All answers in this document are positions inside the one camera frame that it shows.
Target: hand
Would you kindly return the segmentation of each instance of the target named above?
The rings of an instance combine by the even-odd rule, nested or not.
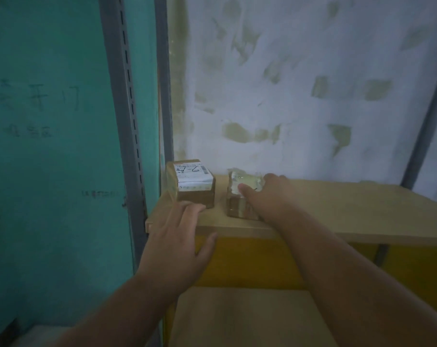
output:
[[[246,184],[239,184],[238,189],[265,222],[279,228],[285,215],[299,210],[296,190],[284,175],[267,174],[263,178],[265,184],[260,192]]]
[[[136,276],[171,303],[201,276],[212,258],[216,233],[195,253],[194,235],[202,204],[174,203],[164,225],[153,224]]]

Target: package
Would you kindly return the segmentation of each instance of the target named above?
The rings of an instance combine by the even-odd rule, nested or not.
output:
[[[250,175],[240,169],[228,170],[226,193],[227,216],[259,220],[259,215],[238,190],[239,184],[246,184],[256,191],[262,191],[265,180],[261,176]]]
[[[174,201],[214,206],[215,176],[200,160],[179,160],[166,165],[167,190]]]

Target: cardboard box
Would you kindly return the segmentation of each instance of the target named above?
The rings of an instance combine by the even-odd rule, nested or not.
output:
[[[239,193],[237,186],[241,183],[251,186],[257,191],[263,187],[263,179],[243,171],[231,171],[228,174],[228,189],[226,192],[227,216],[259,220],[260,217],[247,200]]]
[[[166,165],[167,190],[174,201],[214,206],[215,176],[200,160],[178,160]]]

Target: left hand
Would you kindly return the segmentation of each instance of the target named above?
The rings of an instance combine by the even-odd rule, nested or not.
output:
[[[165,224],[152,225],[136,276],[169,302],[199,279],[214,253],[216,233],[195,253],[196,224],[204,209],[203,204],[175,202]]]

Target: teal door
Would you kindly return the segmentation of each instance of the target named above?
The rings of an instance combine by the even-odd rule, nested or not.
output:
[[[98,0],[0,0],[0,331],[132,275],[124,193]]]

